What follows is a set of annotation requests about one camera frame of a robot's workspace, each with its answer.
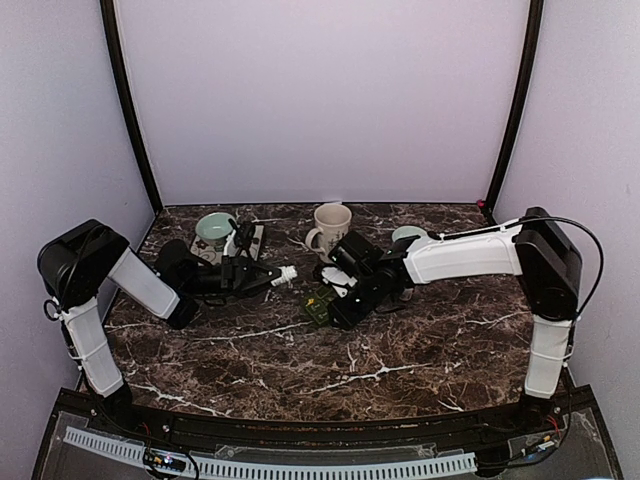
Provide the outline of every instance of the marble tabletop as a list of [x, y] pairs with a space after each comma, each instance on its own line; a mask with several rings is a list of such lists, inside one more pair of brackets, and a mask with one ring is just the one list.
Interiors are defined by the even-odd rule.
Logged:
[[[474, 205], [350, 204], [352, 229], [385, 247], [401, 225], [461, 231], [485, 224]], [[289, 421], [383, 420], [516, 402], [531, 315], [518, 282], [483, 276], [416, 288], [405, 310], [352, 331], [316, 328], [302, 309], [316, 256], [303, 240], [311, 204], [166, 208], [140, 249], [153, 263], [170, 239], [190, 243], [199, 218], [224, 211], [265, 225], [261, 259], [299, 277], [224, 307], [202, 305], [173, 331], [123, 293], [106, 323], [135, 402], [203, 415]]]

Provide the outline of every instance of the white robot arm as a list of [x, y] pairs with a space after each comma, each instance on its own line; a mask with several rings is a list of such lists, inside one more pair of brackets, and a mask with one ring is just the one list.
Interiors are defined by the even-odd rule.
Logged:
[[[254, 230], [247, 224], [235, 233], [230, 242], [237, 239], [242, 247], [245, 237], [253, 238]], [[138, 258], [124, 237], [97, 220], [48, 243], [38, 256], [38, 270], [52, 297], [45, 302], [45, 314], [61, 321], [71, 357], [90, 387], [112, 403], [130, 403], [131, 392], [111, 355], [98, 314], [96, 297], [105, 279], [171, 328], [182, 329], [198, 311], [194, 297], [251, 296], [297, 275], [293, 267], [273, 268], [240, 256], [224, 256], [221, 265], [213, 266], [190, 254], [180, 240], [163, 247], [155, 267], [157, 273]]]
[[[524, 219], [548, 218], [543, 209]], [[556, 223], [510, 221], [458, 234], [399, 239], [382, 251], [349, 232], [329, 257], [342, 271], [323, 271], [339, 296], [328, 307], [334, 326], [351, 329], [388, 296], [447, 278], [508, 274], [519, 278], [534, 320], [524, 395], [546, 400], [570, 354], [582, 260]]]

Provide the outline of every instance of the white cable tray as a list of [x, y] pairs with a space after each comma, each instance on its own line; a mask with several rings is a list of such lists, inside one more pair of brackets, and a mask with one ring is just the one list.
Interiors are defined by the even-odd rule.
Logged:
[[[117, 462], [144, 468], [144, 445], [128, 439], [117, 439], [74, 427], [67, 427], [64, 442]], [[176, 453], [187, 463], [183, 478], [194, 478], [193, 465], [184, 455]], [[370, 465], [272, 465], [217, 460], [193, 455], [200, 468], [200, 478], [247, 480], [422, 480], [445, 478], [477, 470], [475, 454], [465, 453], [440, 458], [410, 462], [380, 463]], [[173, 473], [156, 467], [159, 471]]]

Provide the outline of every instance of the beige mug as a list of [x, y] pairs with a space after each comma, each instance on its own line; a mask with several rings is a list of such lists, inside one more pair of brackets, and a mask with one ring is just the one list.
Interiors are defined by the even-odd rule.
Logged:
[[304, 243], [323, 262], [331, 263], [329, 252], [349, 231], [351, 210], [339, 203], [325, 203], [316, 208], [313, 218], [316, 226], [307, 234]]

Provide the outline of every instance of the small bowl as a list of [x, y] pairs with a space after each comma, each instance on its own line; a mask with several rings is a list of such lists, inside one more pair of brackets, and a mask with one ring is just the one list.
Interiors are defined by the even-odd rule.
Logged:
[[425, 232], [422, 228], [416, 227], [414, 225], [403, 225], [402, 227], [396, 228], [391, 234], [391, 240], [394, 242], [401, 238], [414, 237], [418, 235], [419, 237], [426, 237], [427, 232]]
[[196, 235], [203, 242], [211, 245], [216, 250], [224, 248], [227, 237], [233, 232], [233, 227], [229, 220], [234, 220], [233, 215], [223, 212], [215, 212], [202, 217], [196, 225]]

